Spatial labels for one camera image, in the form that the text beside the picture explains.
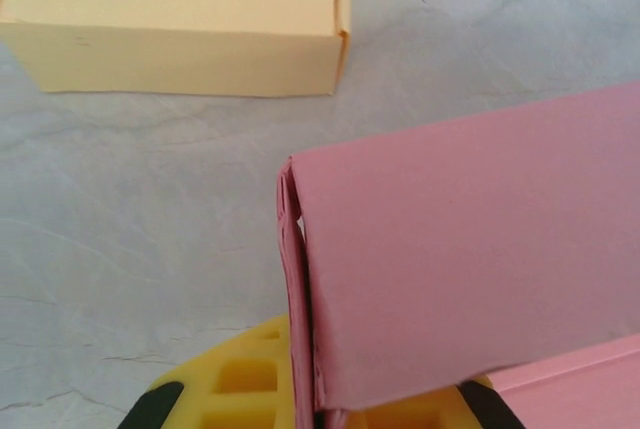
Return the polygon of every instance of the gray marble surface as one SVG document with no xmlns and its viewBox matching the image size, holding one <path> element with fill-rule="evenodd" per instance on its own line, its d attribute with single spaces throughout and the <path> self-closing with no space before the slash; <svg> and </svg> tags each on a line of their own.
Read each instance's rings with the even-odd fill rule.
<svg viewBox="0 0 640 429">
<path fill-rule="evenodd" d="M 353 5 L 334 97 L 43 95 L 0 46 L 0 427 L 116 427 L 286 311 L 290 153 L 640 79 L 640 0 Z"/>
</svg>

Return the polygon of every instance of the pink box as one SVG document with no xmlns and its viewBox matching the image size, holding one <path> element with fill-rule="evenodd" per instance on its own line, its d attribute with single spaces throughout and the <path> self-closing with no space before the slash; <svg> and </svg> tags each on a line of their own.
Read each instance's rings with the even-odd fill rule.
<svg viewBox="0 0 640 429">
<path fill-rule="evenodd" d="M 639 333 L 640 83 L 296 154 L 278 220 L 299 429 Z"/>
</svg>

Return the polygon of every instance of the yellow box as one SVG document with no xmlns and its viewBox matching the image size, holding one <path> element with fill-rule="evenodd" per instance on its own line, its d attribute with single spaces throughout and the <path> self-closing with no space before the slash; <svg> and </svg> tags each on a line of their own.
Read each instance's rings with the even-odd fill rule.
<svg viewBox="0 0 640 429">
<path fill-rule="evenodd" d="M 0 0 L 0 35 L 43 91 L 332 93 L 350 0 Z"/>
</svg>

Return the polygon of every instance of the black strip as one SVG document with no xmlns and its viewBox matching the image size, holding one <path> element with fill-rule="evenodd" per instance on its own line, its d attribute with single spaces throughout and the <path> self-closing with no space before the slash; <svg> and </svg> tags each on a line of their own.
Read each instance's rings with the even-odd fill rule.
<svg viewBox="0 0 640 429">
<path fill-rule="evenodd" d="M 168 382 L 143 394 L 118 429 L 162 429 L 183 389 L 181 382 Z"/>
<path fill-rule="evenodd" d="M 476 381 L 463 382 L 458 390 L 482 429 L 525 429 L 497 391 Z"/>
</svg>

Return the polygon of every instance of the yellow foam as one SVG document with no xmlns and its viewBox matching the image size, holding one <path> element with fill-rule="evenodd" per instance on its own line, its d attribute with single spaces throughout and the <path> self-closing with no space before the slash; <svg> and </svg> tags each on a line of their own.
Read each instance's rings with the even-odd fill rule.
<svg viewBox="0 0 640 429">
<path fill-rule="evenodd" d="M 287 316 L 175 368 L 150 389 L 184 390 L 163 429 L 294 429 Z M 486 378 L 479 380 L 490 386 Z M 347 429 L 481 429 L 455 387 L 353 413 Z"/>
</svg>

